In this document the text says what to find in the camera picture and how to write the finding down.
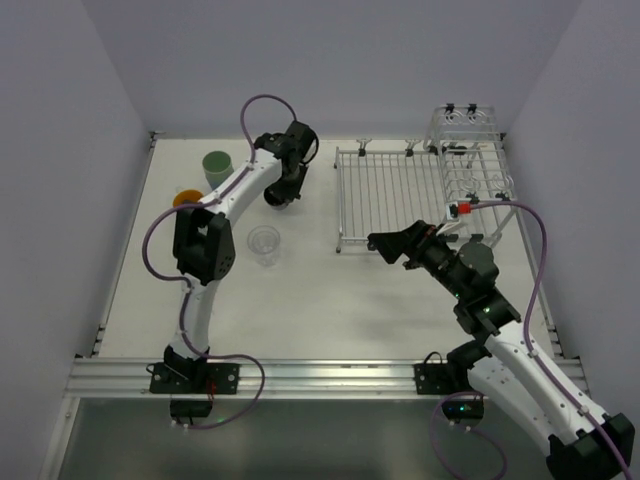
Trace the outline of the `floral patterned mug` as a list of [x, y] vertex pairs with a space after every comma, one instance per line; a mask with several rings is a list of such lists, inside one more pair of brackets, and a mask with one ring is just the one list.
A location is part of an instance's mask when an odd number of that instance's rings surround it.
[[198, 203], [203, 198], [203, 193], [196, 189], [187, 189], [178, 192], [172, 202], [173, 207], [183, 204]]

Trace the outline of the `clear glass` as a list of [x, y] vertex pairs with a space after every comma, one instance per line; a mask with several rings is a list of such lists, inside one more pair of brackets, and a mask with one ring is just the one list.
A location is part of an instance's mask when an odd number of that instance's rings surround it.
[[247, 237], [247, 246], [256, 262], [264, 267], [274, 266], [280, 256], [281, 236], [272, 226], [260, 225], [253, 228]]

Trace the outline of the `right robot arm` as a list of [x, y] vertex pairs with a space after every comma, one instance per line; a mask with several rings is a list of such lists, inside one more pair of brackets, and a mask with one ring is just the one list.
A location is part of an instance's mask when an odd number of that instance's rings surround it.
[[521, 315], [496, 285], [492, 249], [471, 240], [449, 246], [435, 225], [417, 221], [396, 232], [371, 233], [367, 247], [389, 264], [424, 269], [449, 293], [471, 341], [452, 350], [454, 378], [489, 397], [521, 427], [555, 479], [612, 479], [628, 474], [635, 428], [585, 394], [539, 347]]

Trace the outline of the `green plastic cup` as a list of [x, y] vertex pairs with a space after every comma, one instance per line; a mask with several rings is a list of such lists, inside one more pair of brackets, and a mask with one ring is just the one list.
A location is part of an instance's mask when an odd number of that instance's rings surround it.
[[231, 156], [225, 151], [212, 151], [202, 159], [205, 179], [212, 190], [221, 186], [234, 172]]

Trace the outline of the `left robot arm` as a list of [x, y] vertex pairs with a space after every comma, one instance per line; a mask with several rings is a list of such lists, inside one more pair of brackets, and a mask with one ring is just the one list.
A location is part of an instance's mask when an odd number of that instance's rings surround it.
[[185, 283], [179, 323], [163, 360], [152, 365], [154, 394], [233, 394], [231, 364], [214, 365], [209, 342], [213, 303], [234, 265], [233, 227], [259, 197], [273, 208], [301, 198], [308, 171], [305, 159], [318, 148], [317, 134], [294, 120], [283, 133], [265, 133], [253, 143], [254, 156], [208, 196], [177, 208], [172, 253], [177, 281]]

